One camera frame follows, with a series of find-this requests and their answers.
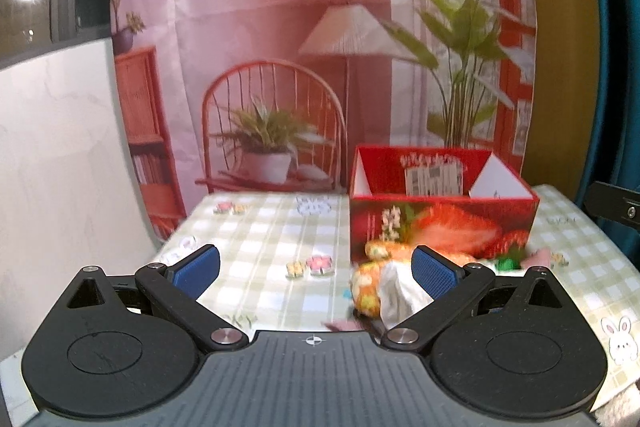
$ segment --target wooden cabinet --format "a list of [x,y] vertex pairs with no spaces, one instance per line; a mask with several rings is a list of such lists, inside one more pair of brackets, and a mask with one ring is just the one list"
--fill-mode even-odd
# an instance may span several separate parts
[[186,217],[162,110],[155,47],[118,55],[116,83],[129,151],[156,233],[167,239]]

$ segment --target barcode label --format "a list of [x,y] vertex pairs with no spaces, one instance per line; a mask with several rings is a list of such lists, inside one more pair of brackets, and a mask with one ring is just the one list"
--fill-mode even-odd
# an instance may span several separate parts
[[462,168],[457,163],[404,170],[407,196],[461,196]]

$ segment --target lampshade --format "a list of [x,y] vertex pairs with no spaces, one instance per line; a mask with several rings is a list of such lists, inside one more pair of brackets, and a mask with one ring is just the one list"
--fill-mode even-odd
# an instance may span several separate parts
[[302,55],[380,55],[415,60],[362,4],[330,6],[306,41]]

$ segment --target gray gripper base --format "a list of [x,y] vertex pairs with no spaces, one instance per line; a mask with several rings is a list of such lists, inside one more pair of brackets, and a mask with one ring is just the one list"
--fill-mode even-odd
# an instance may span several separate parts
[[[531,423],[497,420],[466,409],[436,386],[416,355],[383,350],[368,333],[261,331],[245,349],[209,355],[185,390],[148,412],[91,422],[43,412],[27,427],[100,425],[530,427]],[[544,425],[596,426],[586,414]]]

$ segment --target orange plush toy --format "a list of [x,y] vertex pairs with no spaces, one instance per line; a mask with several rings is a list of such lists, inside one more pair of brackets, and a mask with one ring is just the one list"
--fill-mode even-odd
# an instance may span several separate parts
[[[404,243],[376,240],[369,241],[364,250],[370,262],[358,266],[351,276],[351,296],[357,311],[372,319],[378,319],[380,318],[380,297],[378,297],[380,270],[391,261],[410,263],[415,247]],[[464,253],[443,253],[442,255],[459,266],[475,261],[472,256]]]

